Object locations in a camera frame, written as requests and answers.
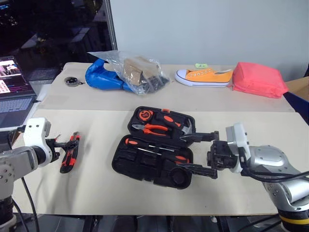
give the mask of orange-handled pliers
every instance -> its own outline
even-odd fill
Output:
[[[166,136],[166,134],[156,133],[156,132],[153,132],[151,130],[158,129],[158,130],[162,130],[162,131],[168,131],[167,127],[160,126],[160,125],[152,125],[152,124],[148,124],[148,123],[146,125],[133,124],[132,127],[135,128],[135,129],[138,129],[138,130],[143,130],[143,132],[145,134],[154,134],[154,135],[160,135],[160,136]]]

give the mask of screwdriver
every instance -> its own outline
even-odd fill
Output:
[[[138,146],[138,147],[143,147],[143,148],[158,147],[158,146],[152,146],[149,143],[142,142],[142,141],[137,140],[137,139],[129,139],[129,138],[126,139],[126,145]],[[163,147],[158,147],[158,148],[163,149],[163,150],[167,150],[167,151],[172,151],[172,152],[175,151],[173,149],[167,149],[167,148],[163,148]]]
[[[160,153],[149,151],[149,150],[146,150],[146,149],[143,149],[143,148],[137,148],[137,149],[162,156],[162,154],[160,154]],[[170,161],[172,161],[176,164],[189,163],[190,162],[189,159],[187,159],[183,156],[165,155],[164,158],[167,159],[167,160],[170,160]]]

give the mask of yellow sticker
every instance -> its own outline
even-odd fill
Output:
[[[197,69],[205,69],[205,68],[208,68],[208,64],[199,64],[199,63],[196,63],[195,64],[195,67]]]

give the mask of cardboard box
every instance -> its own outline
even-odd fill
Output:
[[[291,93],[309,101],[309,76],[285,83]]]

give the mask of canvas shoe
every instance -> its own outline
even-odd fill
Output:
[[[177,70],[175,78],[186,86],[225,87],[229,84],[233,70],[215,71],[211,68],[202,70]]]

